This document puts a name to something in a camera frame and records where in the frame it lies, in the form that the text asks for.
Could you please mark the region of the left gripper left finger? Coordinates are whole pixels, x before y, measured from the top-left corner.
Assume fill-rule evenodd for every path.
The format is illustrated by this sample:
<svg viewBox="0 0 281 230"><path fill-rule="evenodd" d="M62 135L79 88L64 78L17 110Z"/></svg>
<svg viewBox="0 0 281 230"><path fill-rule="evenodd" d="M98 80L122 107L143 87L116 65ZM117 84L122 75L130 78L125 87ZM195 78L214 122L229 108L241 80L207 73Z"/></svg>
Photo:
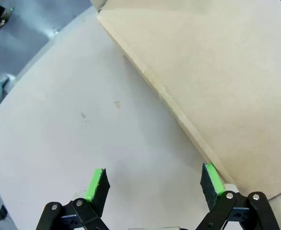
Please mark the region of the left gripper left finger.
<svg viewBox="0 0 281 230"><path fill-rule="evenodd" d="M36 229L107 230L101 217L109 188L106 169L96 169L84 197L76 198L66 205L47 203Z"/></svg>

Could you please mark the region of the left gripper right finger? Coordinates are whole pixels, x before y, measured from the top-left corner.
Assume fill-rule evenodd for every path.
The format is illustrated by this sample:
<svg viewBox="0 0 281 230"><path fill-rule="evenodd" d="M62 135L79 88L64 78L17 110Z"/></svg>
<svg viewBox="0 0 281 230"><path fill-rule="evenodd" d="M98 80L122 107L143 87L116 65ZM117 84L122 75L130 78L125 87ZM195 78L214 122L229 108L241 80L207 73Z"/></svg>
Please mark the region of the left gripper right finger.
<svg viewBox="0 0 281 230"><path fill-rule="evenodd" d="M243 196L239 192L226 191L213 164L202 165L200 185L209 212L198 230L223 230L229 222L238 222L244 230L280 229L263 192Z"/></svg>

